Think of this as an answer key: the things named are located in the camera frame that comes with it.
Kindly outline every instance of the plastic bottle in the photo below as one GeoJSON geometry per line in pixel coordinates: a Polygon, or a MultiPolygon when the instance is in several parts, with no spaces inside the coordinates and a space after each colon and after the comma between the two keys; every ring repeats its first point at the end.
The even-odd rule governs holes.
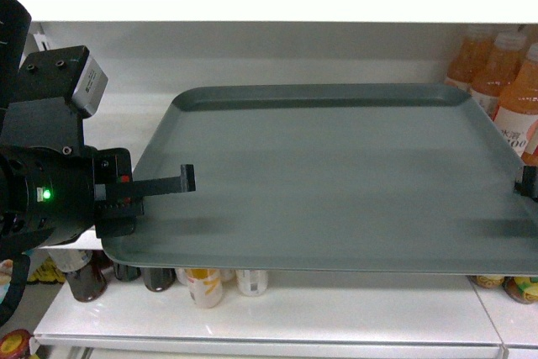
{"type": "Polygon", "coordinates": [[[521,156],[538,125],[538,43],[529,48],[514,82],[501,92],[493,122],[521,156]]]}
{"type": "Polygon", "coordinates": [[[101,296],[107,288],[98,262],[90,250],[49,250],[50,258],[66,277],[73,297],[89,302],[101,296]]]}
{"type": "Polygon", "coordinates": [[[144,285],[151,292],[163,292],[176,280],[173,269],[170,268],[141,268],[144,285]]]}
{"type": "Polygon", "coordinates": [[[185,268],[176,268],[176,278],[181,285],[188,286],[188,277],[185,268]]]}
{"type": "Polygon", "coordinates": [[[188,268],[188,290],[194,303],[203,309],[216,306],[223,296],[218,269],[188,268]]]}
{"type": "Polygon", "coordinates": [[[486,66],[492,44],[491,25],[467,26],[460,52],[448,67],[445,84],[468,91],[472,79],[486,66]]]}
{"type": "Polygon", "coordinates": [[[267,271],[237,270],[237,288],[245,296],[260,296],[267,290],[269,275],[267,271]]]}
{"type": "Polygon", "coordinates": [[[229,282],[235,278],[235,271],[233,269],[221,269],[220,280],[222,282],[229,282]]]}
{"type": "Polygon", "coordinates": [[[520,51],[526,41],[525,34],[515,31],[497,35],[488,64],[472,80],[469,92],[490,117],[495,113],[501,90],[516,78],[520,51]]]}
{"type": "Polygon", "coordinates": [[[538,277],[511,277],[504,290],[516,302],[532,304],[538,301],[538,277]]]}

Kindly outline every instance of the plastic tray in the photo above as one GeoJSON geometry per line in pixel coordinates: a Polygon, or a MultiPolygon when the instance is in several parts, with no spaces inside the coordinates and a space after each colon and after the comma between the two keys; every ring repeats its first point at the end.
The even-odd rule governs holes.
{"type": "Polygon", "coordinates": [[[536,204],[487,115],[442,85],[206,87],[172,103],[134,172],[197,191],[145,199],[140,267],[538,274],[536,204]]]}

